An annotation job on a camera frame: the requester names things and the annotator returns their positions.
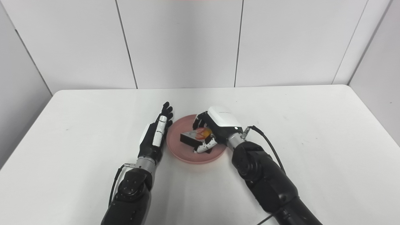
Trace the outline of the black and white right hand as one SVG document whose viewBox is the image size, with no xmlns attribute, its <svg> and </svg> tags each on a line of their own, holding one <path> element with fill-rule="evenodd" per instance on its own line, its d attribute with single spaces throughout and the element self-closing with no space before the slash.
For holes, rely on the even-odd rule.
<svg viewBox="0 0 400 225">
<path fill-rule="evenodd" d="M 223 144 L 232 151 L 244 142 L 241 137 L 243 128 L 236 117 L 226 108 L 211 106 L 207 111 L 196 115 L 192 125 L 196 130 L 201 127 L 211 130 L 199 147 L 194 148 L 194 153 L 203 153 L 212 149 L 217 144 Z"/>
</svg>

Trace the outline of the black and white left hand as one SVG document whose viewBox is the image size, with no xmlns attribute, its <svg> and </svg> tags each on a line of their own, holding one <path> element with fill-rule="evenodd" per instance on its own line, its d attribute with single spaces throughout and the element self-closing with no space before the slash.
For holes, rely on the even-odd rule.
<svg viewBox="0 0 400 225">
<path fill-rule="evenodd" d="M 147 124 L 140 140 L 138 158 L 149 158 L 157 165 L 163 156 L 163 145 L 173 124 L 173 107 L 167 101 L 153 123 Z"/>
</svg>

